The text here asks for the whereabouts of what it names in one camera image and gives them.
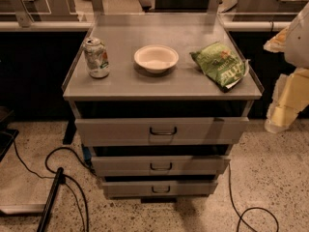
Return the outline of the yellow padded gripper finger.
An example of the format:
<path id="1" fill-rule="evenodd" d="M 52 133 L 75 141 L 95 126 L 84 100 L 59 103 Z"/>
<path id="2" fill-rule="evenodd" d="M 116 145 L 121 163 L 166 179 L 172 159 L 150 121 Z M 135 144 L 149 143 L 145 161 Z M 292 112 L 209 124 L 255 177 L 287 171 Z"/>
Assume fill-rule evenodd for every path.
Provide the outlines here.
<path id="1" fill-rule="evenodd" d="M 291 33 L 286 27 L 264 44 L 264 50 L 283 52 L 285 61 L 295 66 L 293 73 L 279 75 L 267 111 L 265 129 L 279 133 L 287 130 L 309 104 L 308 34 Z"/>

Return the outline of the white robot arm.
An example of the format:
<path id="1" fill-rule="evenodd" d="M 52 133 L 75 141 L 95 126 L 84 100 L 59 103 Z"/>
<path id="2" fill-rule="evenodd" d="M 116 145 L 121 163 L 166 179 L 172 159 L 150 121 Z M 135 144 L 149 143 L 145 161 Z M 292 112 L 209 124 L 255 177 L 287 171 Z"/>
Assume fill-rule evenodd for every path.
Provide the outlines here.
<path id="1" fill-rule="evenodd" d="M 278 133 L 287 130 L 309 105 L 309 3 L 288 27 L 265 43 L 264 50 L 283 52 L 285 61 L 295 66 L 293 73 L 277 79 L 268 107 L 265 129 Z"/>

